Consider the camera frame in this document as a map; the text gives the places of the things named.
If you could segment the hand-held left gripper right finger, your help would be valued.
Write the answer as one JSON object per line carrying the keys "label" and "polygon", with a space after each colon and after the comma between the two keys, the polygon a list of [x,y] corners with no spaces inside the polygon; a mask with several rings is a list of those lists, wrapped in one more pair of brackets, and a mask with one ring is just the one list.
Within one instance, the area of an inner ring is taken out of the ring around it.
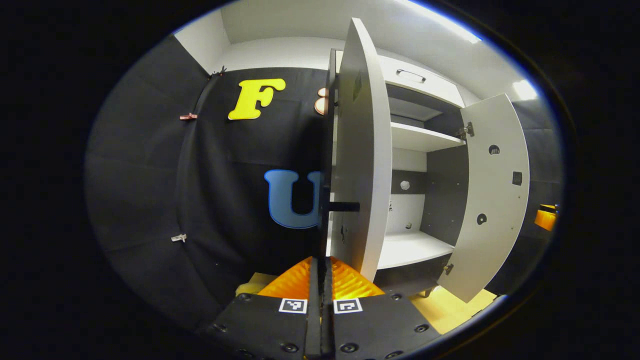
{"label": "hand-held left gripper right finger", "polygon": [[441,333],[400,292],[385,292],[334,256],[324,260],[322,348],[330,360],[404,360]]}

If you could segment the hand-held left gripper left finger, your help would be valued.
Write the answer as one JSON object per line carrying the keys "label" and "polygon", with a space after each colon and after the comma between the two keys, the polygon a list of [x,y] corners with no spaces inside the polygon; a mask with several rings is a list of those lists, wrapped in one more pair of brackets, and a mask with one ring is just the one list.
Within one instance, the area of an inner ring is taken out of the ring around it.
{"label": "hand-held left gripper left finger", "polygon": [[238,360],[310,360],[321,350],[318,260],[307,257],[256,293],[241,292],[207,327]]}

